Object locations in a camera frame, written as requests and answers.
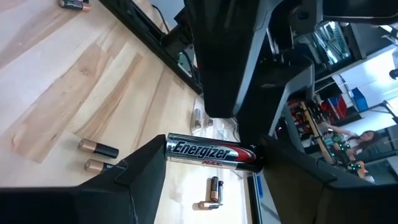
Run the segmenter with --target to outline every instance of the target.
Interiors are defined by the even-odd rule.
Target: silver battery
[[[218,204],[220,206],[223,205],[223,187],[224,187],[224,182],[220,180],[218,182]]]
[[[167,136],[166,158],[182,162],[225,169],[250,170],[246,164],[256,160],[256,154],[237,142],[185,136],[170,133]]]
[[[196,108],[193,111],[193,126],[196,129],[201,128],[201,116],[200,116],[200,109],[199,108]]]

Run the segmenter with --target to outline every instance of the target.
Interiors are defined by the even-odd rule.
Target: black frame
[[[126,0],[99,0],[111,11],[139,40],[141,40],[163,63],[180,77],[195,93],[201,95],[200,83],[189,77],[178,63],[164,50],[160,41],[165,35],[151,19],[133,2]]]

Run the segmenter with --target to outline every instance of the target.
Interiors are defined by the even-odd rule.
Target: wood grain
[[[46,8],[58,10],[53,1],[28,1],[21,7],[0,14],[0,49],[16,38],[20,26],[29,22]],[[89,14],[79,14],[59,27],[44,40],[9,62],[0,69],[0,134],[18,119],[49,86],[81,57],[82,53],[102,33],[115,25],[113,17],[99,2],[93,1]]]
[[[6,47],[0,51],[0,68],[44,40],[78,13],[62,9],[47,9],[24,24]]]
[[[136,55],[123,77],[118,81],[113,91],[105,98],[102,105],[94,112],[89,120],[76,131],[76,134],[84,138],[96,141],[105,132],[115,109],[126,92],[132,74],[137,64],[142,60],[142,56]]]
[[[13,7],[17,7],[20,4],[25,3],[27,0],[13,0],[13,1],[5,1],[0,4],[0,12],[4,12],[8,9],[12,9]]]
[[[122,149],[121,157],[126,157],[137,149],[149,106],[164,68],[164,64],[152,52],[144,55],[108,124],[108,129],[100,139]]]
[[[90,46],[69,71],[0,136],[3,148],[42,162],[102,75],[109,57]]]

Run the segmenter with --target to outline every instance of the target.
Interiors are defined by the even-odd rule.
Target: energizer logo text
[[[230,150],[217,149],[214,146],[203,147],[186,144],[185,141],[179,141],[172,152],[179,154],[186,154],[191,156],[197,156],[197,158],[215,158],[215,159],[225,159]]]

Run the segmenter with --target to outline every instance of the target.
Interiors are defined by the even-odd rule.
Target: energizer battery
[[[260,172],[261,149],[244,147],[238,142],[172,134],[167,136],[166,159],[201,166]]]

